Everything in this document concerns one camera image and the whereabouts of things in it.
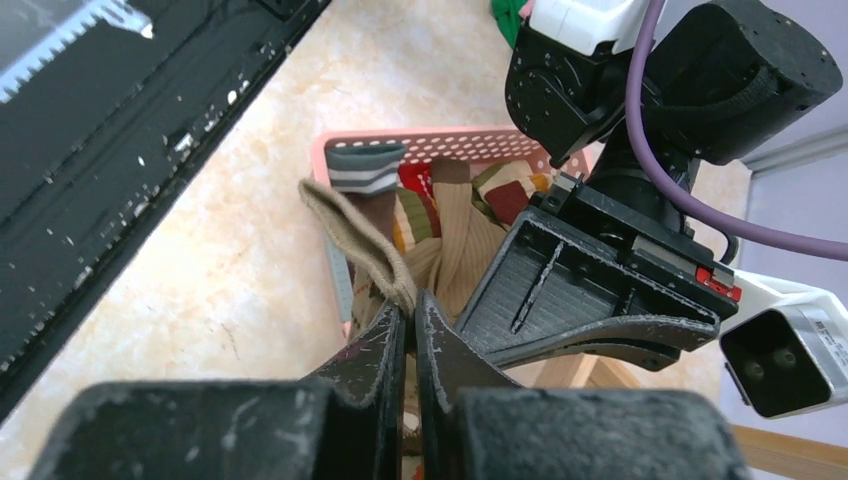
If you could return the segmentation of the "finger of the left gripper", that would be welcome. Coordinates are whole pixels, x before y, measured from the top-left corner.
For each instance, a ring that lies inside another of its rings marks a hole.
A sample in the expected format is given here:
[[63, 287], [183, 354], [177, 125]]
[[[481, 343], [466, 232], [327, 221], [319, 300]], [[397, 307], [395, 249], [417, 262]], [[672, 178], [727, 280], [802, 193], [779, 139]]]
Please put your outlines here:
[[564, 341], [680, 331], [683, 351], [714, 340], [720, 322], [613, 314], [609, 293], [590, 292], [566, 276], [564, 244], [529, 207], [521, 212], [460, 315], [460, 337], [483, 354], [483, 334], [504, 331], [528, 341]]
[[648, 371], [660, 371], [676, 363], [683, 351], [680, 331], [650, 331], [645, 335], [564, 341], [556, 337], [528, 341], [504, 331], [483, 334], [483, 356], [498, 367], [511, 368], [576, 354], [622, 360]]

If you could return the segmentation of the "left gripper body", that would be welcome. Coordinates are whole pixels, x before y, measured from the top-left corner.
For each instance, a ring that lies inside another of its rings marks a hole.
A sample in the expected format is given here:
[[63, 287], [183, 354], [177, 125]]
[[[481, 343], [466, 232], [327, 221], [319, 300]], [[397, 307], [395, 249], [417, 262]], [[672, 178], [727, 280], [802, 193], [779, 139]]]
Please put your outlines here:
[[596, 189], [562, 174], [531, 197], [529, 209], [561, 238], [567, 278], [611, 294], [615, 316], [722, 322], [739, 310], [731, 269], [695, 241], [669, 201], [634, 177]]

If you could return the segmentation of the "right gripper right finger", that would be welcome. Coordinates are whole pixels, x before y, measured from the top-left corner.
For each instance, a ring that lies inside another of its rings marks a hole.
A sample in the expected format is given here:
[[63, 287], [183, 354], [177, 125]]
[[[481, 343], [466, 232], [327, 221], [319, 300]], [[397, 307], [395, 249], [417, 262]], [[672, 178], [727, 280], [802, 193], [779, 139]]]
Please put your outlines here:
[[517, 384], [454, 332], [429, 291], [414, 322], [424, 477], [566, 479], [554, 447], [576, 417], [576, 389]]

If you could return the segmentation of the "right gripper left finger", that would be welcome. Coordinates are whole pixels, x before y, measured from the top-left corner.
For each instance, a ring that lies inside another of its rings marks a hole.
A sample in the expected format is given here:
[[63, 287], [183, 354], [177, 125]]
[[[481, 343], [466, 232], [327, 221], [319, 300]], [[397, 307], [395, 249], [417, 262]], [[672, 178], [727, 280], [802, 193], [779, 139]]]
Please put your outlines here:
[[406, 318], [383, 306], [300, 380], [109, 382], [63, 411], [34, 479], [395, 479]]

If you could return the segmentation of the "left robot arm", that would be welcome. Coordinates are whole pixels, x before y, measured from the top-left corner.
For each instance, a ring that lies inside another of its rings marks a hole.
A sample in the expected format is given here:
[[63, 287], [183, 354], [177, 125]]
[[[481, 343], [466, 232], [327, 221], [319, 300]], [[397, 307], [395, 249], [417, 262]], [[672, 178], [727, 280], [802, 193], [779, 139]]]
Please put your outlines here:
[[[630, 42], [580, 52], [521, 28], [506, 80], [519, 130], [560, 169], [599, 141], [584, 179], [558, 173], [522, 208], [456, 329], [510, 368], [573, 353], [658, 371], [714, 340], [739, 308], [725, 262], [694, 239], [685, 214], [630, 146], [624, 89]], [[724, 165], [836, 94], [824, 45], [759, 1], [691, 9], [649, 54], [643, 125], [663, 171], [690, 190], [699, 165]]]

